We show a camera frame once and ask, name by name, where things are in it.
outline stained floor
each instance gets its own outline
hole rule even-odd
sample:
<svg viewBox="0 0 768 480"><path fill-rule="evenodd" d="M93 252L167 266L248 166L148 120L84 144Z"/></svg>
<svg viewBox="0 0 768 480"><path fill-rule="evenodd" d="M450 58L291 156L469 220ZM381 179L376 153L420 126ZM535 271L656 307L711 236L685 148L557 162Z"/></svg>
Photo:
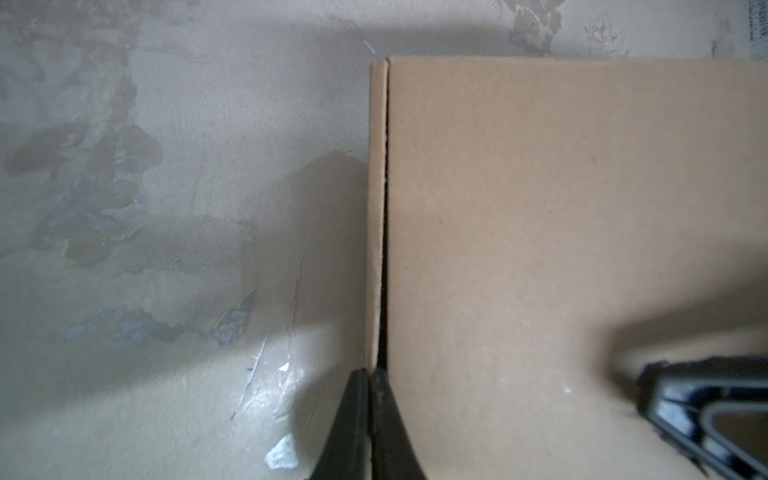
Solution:
<svg viewBox="0 0 768 480"><path fill-rule="evenodd" d="M305 478L362 365L368 67L750 56L746 0L0 3L3 478Z"/></svg>

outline white speck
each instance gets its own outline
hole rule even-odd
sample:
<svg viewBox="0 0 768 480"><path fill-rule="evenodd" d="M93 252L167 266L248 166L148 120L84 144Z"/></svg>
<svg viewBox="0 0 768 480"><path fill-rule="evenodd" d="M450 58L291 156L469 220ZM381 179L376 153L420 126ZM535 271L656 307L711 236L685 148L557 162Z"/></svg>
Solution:
<svg viewBox="0 0 768 480"><path fill-rule="evenodd" d="M296 440L293 438L293 433L282 437L277 445L266 453L264 461L270 470L298 467L299 458L296 456Z"/></svg>
<svg viewBox="0 0 768 480"><path fill-rule="evenodd" d="M367 40L364 39L362 43L366 44L366 47L368 47L371 53L373 53L374 55L378 55L378 53L376 53L376 49Z"/></svg>

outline brown cardboard box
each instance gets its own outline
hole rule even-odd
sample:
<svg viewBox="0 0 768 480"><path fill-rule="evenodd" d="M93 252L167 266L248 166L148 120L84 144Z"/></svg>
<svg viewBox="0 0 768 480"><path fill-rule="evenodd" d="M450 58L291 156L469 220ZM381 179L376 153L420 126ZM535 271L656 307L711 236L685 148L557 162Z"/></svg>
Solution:
<svg viewBox="0 0 768 480"><path fill-rule="evenodd" d="M745 61L372 67L367 361L431 480L700 478L627 382L768 346L767 85Z"/></svg>

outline black plastic object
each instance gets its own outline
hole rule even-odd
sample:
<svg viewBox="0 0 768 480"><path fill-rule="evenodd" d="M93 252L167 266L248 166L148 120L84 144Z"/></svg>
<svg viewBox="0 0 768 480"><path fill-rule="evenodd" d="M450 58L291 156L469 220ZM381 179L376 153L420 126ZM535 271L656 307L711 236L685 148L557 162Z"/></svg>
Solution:
<svg viewBox="0 0 768 480"><path fill-rule="evenodd" d="M768 467L715 426L718 415L768 413L766 357L653 363L637 384L638 412L699 469L709 465L728 480L768 479Z"/></svg>
<svg viewBox="0 0 768 480"><path fill-rule="evenodd" d="M349 375L310 480L363 480L368 435L374 480L426 480L383 369L370 378L364 369Z"/></svg>

